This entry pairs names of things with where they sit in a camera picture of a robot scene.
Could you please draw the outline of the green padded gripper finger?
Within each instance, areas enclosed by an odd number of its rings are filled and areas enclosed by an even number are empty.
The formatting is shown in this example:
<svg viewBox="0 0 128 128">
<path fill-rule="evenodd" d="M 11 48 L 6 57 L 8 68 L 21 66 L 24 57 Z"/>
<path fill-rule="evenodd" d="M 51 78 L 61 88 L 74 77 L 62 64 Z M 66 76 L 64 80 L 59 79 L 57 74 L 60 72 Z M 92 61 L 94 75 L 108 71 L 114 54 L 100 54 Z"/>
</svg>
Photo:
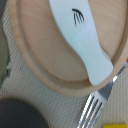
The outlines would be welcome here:
<svg viewBox="0 0 128 128">
<path fill-rule="evenodd" d="M 0 21 L 0 87 L 4 80 L 10 75 L 10 70 L 7 68 L 10 62 L 10 53 L 8 41 L 3 30 L 3 22 Z"/>
</svg>

